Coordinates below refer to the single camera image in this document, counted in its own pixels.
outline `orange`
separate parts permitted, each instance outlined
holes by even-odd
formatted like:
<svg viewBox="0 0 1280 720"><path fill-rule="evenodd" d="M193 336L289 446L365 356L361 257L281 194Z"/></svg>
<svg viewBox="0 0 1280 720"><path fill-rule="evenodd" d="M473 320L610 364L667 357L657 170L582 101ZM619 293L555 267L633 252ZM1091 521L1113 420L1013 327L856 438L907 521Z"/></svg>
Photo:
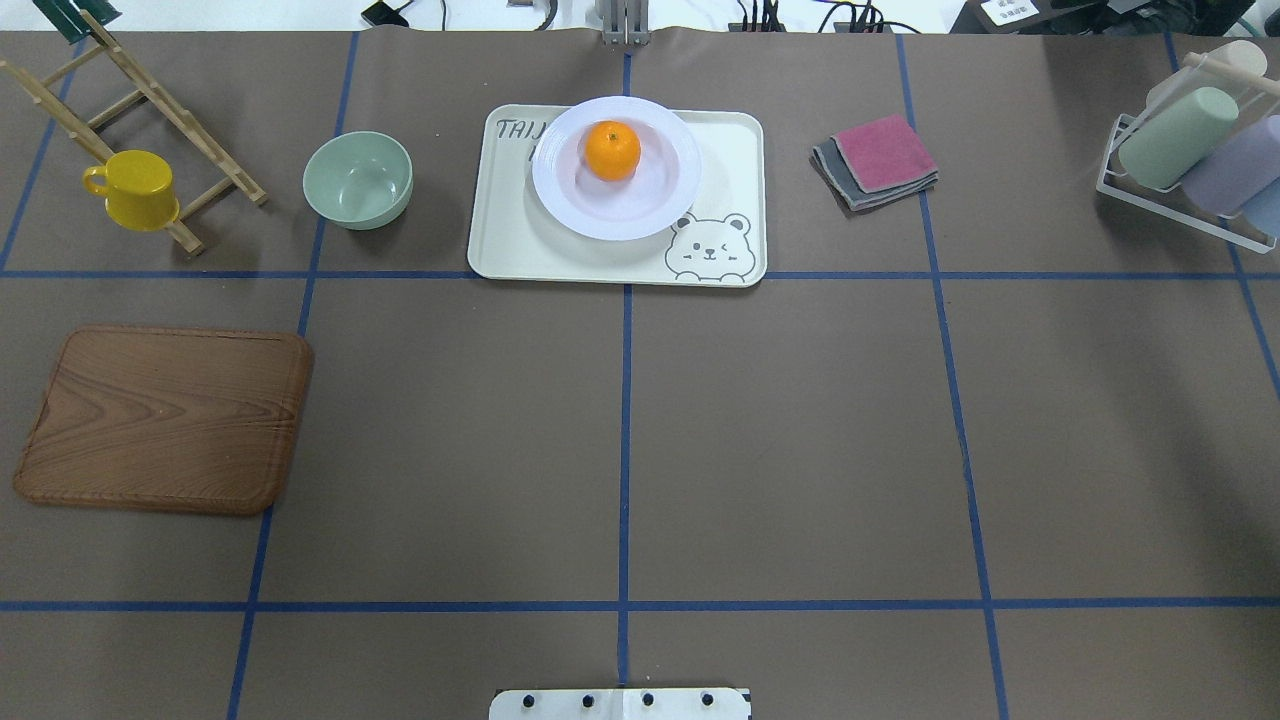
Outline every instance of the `orange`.
<svg viewBox="0 0 1280 720"><path fill-rule="evenodd" d="M595 123L586 132L582 159L603 181L626 179L640 164L640 137L630 126L618 120Z"/></svg>

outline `white tray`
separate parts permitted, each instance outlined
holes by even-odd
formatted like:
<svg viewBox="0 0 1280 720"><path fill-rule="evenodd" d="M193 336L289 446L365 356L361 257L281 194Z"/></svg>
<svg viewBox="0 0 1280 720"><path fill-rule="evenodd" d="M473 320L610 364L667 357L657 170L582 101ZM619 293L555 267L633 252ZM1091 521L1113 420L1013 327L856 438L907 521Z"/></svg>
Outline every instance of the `white tray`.
<svg viewBox="0 0 1280 720"><path fill-rule="evenodd" d="M559 224L534 192L534 147L566 109L503 105L485 120L467 242L467 261L476 273L495 279L707 287L744 287L764 277L764 131L755 118L676 110L703 152L698 199L672 228L609 242ZM708 247L716 258L701 260Z"/></svg>

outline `towel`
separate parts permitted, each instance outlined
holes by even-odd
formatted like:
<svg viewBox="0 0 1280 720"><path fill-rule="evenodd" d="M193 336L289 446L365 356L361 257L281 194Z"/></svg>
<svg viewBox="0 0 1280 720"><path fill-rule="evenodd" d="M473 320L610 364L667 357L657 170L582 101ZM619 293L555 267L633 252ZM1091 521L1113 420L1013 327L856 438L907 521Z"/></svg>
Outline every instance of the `towel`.
<svg viewBox="0 0 1280 720"><path fill-rule="evenodd" d="M938 165L902 115L841 131L813 149L851 210L869 210L938 182Z"/></svg>

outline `wooden cutting board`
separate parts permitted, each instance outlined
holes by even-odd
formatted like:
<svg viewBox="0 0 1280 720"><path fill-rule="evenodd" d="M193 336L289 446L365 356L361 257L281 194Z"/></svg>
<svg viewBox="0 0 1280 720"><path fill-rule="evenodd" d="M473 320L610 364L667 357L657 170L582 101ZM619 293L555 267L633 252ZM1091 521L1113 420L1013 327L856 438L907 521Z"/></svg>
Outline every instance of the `wooden cutting board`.
<svg viewBox="0 0 1280 720"><path fill-rule="evenodd" d="M261 512L284 487L311 357L291 333L82 327L14 488L47 505Z"/></svg>

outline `plate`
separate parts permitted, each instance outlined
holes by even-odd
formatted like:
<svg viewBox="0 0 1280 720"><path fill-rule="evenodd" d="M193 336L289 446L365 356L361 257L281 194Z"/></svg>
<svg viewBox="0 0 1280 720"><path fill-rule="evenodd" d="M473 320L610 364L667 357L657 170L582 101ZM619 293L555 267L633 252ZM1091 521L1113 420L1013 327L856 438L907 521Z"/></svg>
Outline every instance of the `plate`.
<svg viewBox="0 0 1280 720"><path fill-rule="evenodd" d="M582 161L586 132L603 120L640 136L640 164L628 179L607 182ZM534 151L534 191L553 218L598 240L636 240L669 227L698 197L698 141L675 113L640 97L596 97L575 105L543 132Z"/></svg>

